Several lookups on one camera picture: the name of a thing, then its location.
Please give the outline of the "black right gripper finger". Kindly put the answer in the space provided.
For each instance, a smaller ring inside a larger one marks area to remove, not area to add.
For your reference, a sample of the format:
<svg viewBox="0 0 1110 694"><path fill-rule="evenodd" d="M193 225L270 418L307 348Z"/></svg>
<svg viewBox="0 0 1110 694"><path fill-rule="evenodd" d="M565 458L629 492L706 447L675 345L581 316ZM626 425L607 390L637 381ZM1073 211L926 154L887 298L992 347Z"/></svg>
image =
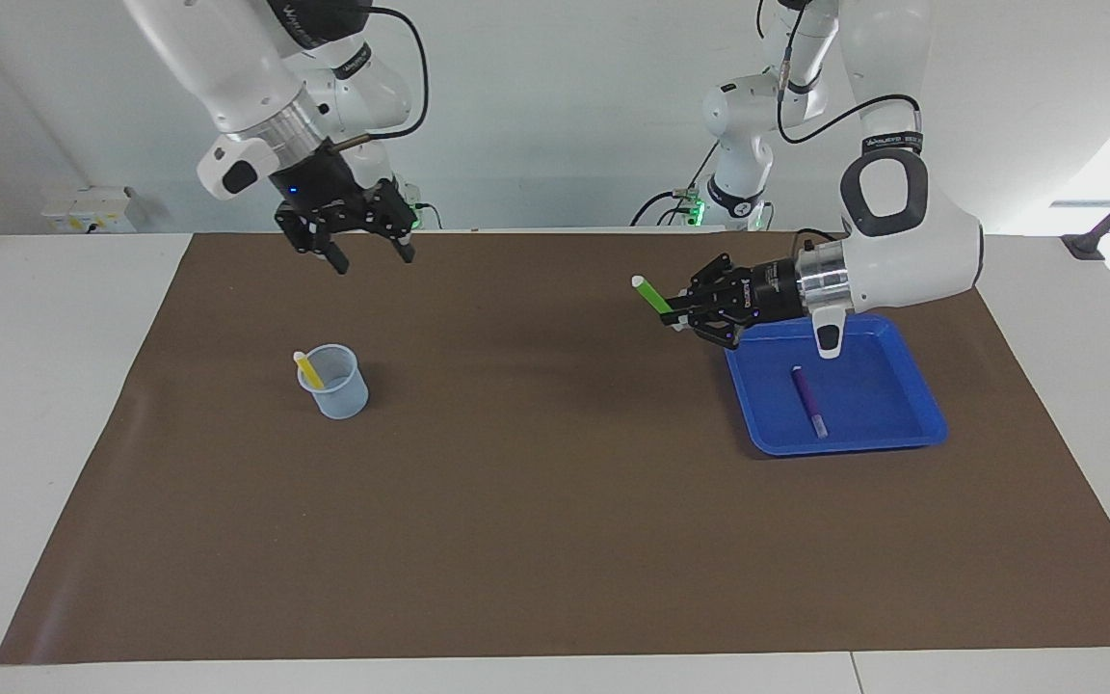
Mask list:
<svg viewBox="0 0 1110 694"><path fill-rule="evenodd" d="M307 217L301 215L294 207L278 207L275 224L297 254L317 255L325 259L327 264L339 273L339 276L349 274L349 268L351 268L349 258L336 247L333 234L327 231L325 224L320 223L320 221L312 223Z"/></svg>
<svg viewBox="0 0 1110 694"><path fill-rule="evenodd" d="M393 251L413 263L417 251L412 245L412 232L417 217L395 181L379 181L367 192L367 233L386 238Z"/></svg>

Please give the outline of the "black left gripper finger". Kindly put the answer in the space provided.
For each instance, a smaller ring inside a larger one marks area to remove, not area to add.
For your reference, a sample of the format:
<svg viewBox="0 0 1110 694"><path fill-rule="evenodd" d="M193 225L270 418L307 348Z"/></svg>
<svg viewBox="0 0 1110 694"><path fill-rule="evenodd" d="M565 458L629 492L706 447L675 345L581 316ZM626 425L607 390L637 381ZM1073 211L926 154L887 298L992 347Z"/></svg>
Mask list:
<svg viewBox="0 0 1110 694"><path fill-rule="evenodd" d="M746 311L746 266L728 254L714 257L692 276L675 298L677 313L737 313Z"/></svg>
<svg viewBox="0 0 1110 694"><path fill-rule="evenodd" d="M724 310L707 308L706 310L673 310L662 313L662 324L704 339L717 344L724 350L736 350L741 342L741 334L751 325L756 325L756 310Z"/></svg>

